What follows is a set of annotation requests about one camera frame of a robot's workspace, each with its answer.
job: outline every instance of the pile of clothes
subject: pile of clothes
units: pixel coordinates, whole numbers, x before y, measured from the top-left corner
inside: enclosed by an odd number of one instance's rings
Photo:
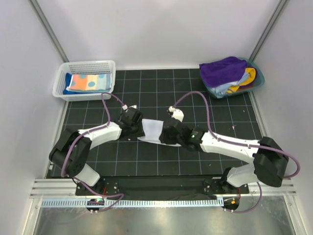
[[[246,60],[234,56],[208,64],[200,64],[200,74],[206,88],[217,95],[253,87],[257,73],[256,68],[247,67]]]
[[[63,94],[91,94],[109,92],[112,74],[70,74],[65,75]]]

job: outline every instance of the yellow cloth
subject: yellow cloth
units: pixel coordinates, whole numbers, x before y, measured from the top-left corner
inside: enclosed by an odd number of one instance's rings
[[[231,86],[230,88],[228,88],[228,91],[226,91],[226,93],[236,92],[240,86],[246,86],[246,85],[248,85],[254,81],[255,75],[256,75],[255,69],[254,68],[246,68],[246,72],[249,74],[248,79],[246,81],[240,83],[238,86]]]

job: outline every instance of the purple cloth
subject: purple cloth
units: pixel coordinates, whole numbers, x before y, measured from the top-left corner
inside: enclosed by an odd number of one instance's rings
[[[246,61],[231,56],[220,61],[200,64],[200,75],[207,87],[239,81],[246,71]]]
[[[250,82],[249,84],[247,84],[247,85],[245,85],[245,86],[240,86],[240,88],[250,88],[251,87],[251,85],[254,83],[254,81],[256,80],[256,78],[257,78],[257,76],[258,76],[258,70],[255,68],[255,67],[250,67],[250,66],[248,66],[248,68],[254,68],[255,69],[255,78],[254,78],[254,80],[252,81],[252,82]]]

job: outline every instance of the white cloth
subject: white cloth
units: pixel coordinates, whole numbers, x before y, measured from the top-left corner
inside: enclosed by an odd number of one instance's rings
[[[180,144],[164,144],[158,139],[162,133],[163,128],[163,121],[159,120],[151,120],[151,119],[143,119],[142,120],[142,127],[145,133],[145,136],[138,137],[139,140],[149,142],[149,143],[156,143],[156,144],[163,144],[168,146],[180,146]]]

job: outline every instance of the white plastic basket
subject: white plastic basket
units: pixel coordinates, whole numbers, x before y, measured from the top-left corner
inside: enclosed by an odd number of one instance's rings
[[[101,93],[94,94],[63,94],[65,89],[65,75],[70,74],[104,74],[112,73],[111,90],[112,93],[115,85],[115,62],[112,60],[102,61],[81,61],[69,62],[60,65],[57,77],[53,84],[52,94],[54,97],[62,98],[66,101],[82,101],[82,100],[99,100]],[[110,99],[111,95],[103,95],[104,99]]]

